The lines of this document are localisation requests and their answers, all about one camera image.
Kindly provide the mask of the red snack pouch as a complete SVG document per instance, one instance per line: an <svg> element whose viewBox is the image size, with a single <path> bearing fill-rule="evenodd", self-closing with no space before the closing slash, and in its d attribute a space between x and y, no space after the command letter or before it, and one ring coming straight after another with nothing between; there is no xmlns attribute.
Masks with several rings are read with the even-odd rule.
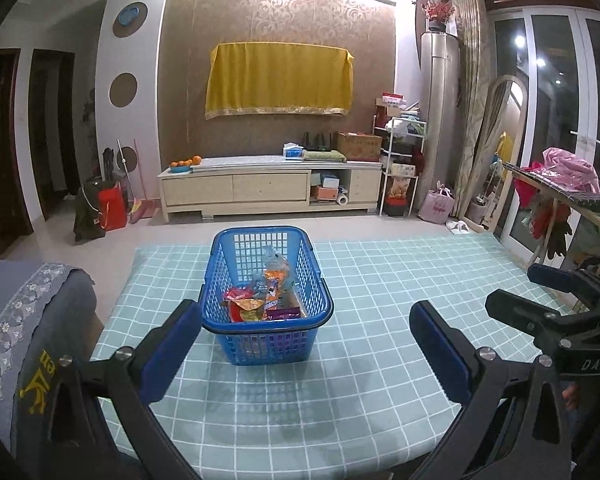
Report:
<svg viewBox="0 0 600 480"><path fill-rule="evenodd" d="M244 299L251 299L253 297L253 290L247 287L231 287L225 294L224 299L226 301L238 301Z"/></svg>

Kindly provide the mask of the purple yellow snack packet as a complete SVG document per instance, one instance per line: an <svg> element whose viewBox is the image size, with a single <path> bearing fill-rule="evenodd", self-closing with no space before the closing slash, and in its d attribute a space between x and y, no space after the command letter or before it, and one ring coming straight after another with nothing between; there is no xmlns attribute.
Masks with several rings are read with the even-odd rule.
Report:
<svg viewBox="0 0 600 480"><path fill-rule="evenodd" d="M264 312L267 321L287 321L295 318L303 318L300 307L269 308Z"/></svg>

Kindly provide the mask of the pink clothes pile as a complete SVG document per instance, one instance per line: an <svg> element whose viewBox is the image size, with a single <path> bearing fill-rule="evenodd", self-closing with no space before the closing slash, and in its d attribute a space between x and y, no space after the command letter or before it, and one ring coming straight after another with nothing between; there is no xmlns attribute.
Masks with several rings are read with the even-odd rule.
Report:
<svg viewBox="0 0 600 480"><path fill-rule="evenodd" d="M594 166L562 148L543 152L541 174L565 191L600 194L600 181Z"/></svg>

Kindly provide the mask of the grey sofa with lace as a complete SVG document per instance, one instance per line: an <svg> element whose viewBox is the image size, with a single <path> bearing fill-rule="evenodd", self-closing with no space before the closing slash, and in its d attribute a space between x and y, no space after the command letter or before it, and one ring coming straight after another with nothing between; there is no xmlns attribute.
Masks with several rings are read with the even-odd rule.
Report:
<svg viewBox="0 0 600 480"><path fill-rule="evenodd" d="M39 422L57 361L94 348L96 294L76 266L0 260L0 440L17 448L19 419Z"/></svg>

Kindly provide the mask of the standing mirror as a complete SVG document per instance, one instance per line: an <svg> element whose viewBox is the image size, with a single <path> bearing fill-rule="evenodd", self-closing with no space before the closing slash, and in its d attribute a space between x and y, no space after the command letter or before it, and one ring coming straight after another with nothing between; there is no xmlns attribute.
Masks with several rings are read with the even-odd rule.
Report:
<svg viewBox="0 0 600 480"><path fill-rule="evenodd" d="M476 232L494 232L500 222L513 183L505 165L518 162L527 104L527 87L518 77L498 76L490 85L464 215Z"/></svg>

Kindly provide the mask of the orange snack bag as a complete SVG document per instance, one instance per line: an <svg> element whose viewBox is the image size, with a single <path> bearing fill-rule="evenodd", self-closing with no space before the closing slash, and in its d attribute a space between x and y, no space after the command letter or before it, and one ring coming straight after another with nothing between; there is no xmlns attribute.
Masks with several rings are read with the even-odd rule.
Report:
<svg viewBox="0 0 600 480"><path fill-rule="evenodd" d="M258 322L264 319L264 301L254 298L228 300L228 313L234 323Z"/></svg>

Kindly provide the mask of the pink bag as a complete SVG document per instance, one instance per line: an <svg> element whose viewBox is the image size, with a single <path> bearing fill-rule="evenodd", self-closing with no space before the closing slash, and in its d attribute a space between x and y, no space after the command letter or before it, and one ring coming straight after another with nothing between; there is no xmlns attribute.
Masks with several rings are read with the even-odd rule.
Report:
<svg viewBox="0 0 600 480"><path fill-rule="evenodd" d="M434 190L427 193L420 205L418 218L434 224L445 224L454 208L453 192L444 184L438 183Z"/></svg>

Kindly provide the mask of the blue plastic basket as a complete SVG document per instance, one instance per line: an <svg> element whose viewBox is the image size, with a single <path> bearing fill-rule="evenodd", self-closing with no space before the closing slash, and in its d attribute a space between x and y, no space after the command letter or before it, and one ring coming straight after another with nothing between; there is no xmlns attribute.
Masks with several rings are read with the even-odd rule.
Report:
<svg viewBox="0 0 600 480"><path fill-rule="evenodd" d="M234 286L249 286L265 310L300 307L303 318L234 323L224 299ZM318 329L334 313L308 234L295 226L231 228L216 234L199 302L202 326L215 334L234 365L309 359Z"/></svg>

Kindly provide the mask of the dark green bag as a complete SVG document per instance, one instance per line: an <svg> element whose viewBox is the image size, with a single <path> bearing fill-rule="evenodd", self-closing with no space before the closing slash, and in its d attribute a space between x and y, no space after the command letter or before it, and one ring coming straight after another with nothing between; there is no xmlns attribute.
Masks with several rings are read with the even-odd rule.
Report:
<svg viewBox="0 0 600 480"><path fill-rule="evenodd" d="M76 244L98 240L106 235L102 227L102 213L99 209L98 193L102 189L102 181L91 178L83 182L76 192L74 201L73 234Z"/></svg>

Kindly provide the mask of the red bag on floor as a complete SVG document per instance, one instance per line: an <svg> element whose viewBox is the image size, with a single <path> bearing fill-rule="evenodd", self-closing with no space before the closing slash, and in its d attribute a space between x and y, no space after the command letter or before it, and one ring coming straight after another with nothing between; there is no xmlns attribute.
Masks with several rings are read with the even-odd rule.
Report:
<svg viewBox="0 0 600 480"><path fill-rule="evenodd" d="M123 198L122 187L117 182L112 188L103 188L98 192L100 225L106 231L122 229L126 226L128 214Z"/></svg>

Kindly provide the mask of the patterned curtain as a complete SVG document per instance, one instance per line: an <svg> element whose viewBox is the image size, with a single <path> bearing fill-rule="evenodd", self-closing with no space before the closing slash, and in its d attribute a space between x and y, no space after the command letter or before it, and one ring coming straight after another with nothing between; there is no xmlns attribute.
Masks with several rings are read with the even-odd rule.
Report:
<svg viewBox="0 0 600 480"><path fill-rule="evenodd" d="M457 37L460 40L460 111L463 142L455 180L456 218L469 203L470 177L475 163L480 128L492 79L492 47L484 0L452 0Z"/></svg>

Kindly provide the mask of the plate of oranges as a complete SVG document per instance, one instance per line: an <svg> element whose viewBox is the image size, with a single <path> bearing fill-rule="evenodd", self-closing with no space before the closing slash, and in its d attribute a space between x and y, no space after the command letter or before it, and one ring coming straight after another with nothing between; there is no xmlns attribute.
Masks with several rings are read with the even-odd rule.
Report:
<svg viewBox="0 0 600 480"><path fill-rule="evenodd" d="M169 172L170 174L187 174L191 172L192 169L196 166L199 166L202 163L202 157L199 155L194 155L188 159L174 160L174 162L170 163Z"/></svg>

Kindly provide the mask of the standing air conditioner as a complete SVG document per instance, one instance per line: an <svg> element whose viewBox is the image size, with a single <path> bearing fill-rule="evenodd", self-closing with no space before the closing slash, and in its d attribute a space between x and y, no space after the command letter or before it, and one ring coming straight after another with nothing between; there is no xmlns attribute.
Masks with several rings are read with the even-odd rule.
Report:
<svg viewBox="0 0 600 480"><path fill-rule="evenodd" d="M414 207L418 209L429 190L448 180L453 151L453 134L460 83L460 47L455 36L446 32L422 35L422 92L420 118L426 122L420 173Z"/></svg>

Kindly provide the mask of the white metal shelf rack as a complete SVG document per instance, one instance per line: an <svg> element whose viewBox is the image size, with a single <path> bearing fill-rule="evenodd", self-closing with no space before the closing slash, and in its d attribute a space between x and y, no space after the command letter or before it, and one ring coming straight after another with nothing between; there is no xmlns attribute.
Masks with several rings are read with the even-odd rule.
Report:
<svg viewBox="0 0 600 480"><path fill-rule="evenodd" d="M381 216L412 214L420 174L424 171L427 123L418 103L408 105L402 94L384 92L376 99L373 134L381 138Z"/></svg>

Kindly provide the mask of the cream TV cabinet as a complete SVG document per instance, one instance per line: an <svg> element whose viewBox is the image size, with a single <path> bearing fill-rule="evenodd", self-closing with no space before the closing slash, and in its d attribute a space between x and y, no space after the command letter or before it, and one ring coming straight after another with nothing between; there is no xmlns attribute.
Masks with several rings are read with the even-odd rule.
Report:
<svg viewBox="0 0 600 480"><path fill-rule="evenodd" d="M314 214L377 208L380 162L286 159L282 155L208 157L158 175L163 219Z"/></svg>

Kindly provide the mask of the brown cardboard box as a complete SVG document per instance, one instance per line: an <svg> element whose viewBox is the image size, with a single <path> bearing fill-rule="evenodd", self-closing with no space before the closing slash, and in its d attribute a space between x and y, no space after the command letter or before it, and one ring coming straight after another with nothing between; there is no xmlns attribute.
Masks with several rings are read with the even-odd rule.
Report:
<svg viewBox="0 0 600 480"><path fill-rule="evenodd" d="M374 134L337 132L334 136L335 148L347 160L354 162L378 162L381 153L382 137Z"/></svg>

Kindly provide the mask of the blue tissue box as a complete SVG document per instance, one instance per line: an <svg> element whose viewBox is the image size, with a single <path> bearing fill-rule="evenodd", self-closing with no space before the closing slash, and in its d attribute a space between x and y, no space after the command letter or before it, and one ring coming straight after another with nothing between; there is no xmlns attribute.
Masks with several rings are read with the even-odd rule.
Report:
<svg viewBox="0 0 600 480"><path fill-rule="evenodd" d="M297 143L285 143L283 146L283 156L289 160L301 160L304 148Z"/></svg>

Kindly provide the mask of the red flower pot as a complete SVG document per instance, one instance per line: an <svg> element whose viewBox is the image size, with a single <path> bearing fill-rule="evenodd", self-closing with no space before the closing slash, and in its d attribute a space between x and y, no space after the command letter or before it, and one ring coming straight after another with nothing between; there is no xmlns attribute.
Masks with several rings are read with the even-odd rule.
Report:
<svg viewBox="0 0 600 480"><path fill-rule="evenodd" d="M454 11L451 0L427 0L422 4L422 12L432 32L446 32L446 24L449 23Z"/></svg>

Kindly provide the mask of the yellow cloth cover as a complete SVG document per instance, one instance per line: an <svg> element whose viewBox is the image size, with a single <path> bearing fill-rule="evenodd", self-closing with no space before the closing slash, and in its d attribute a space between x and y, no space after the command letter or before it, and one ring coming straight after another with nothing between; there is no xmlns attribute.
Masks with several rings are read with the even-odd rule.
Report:
<svg viewBox="0 0 600 480"><path fill-rule="evenodd" d="M354 56L347 49L249 41L210 53L204 117L343 116L353 102Z"/></svg>

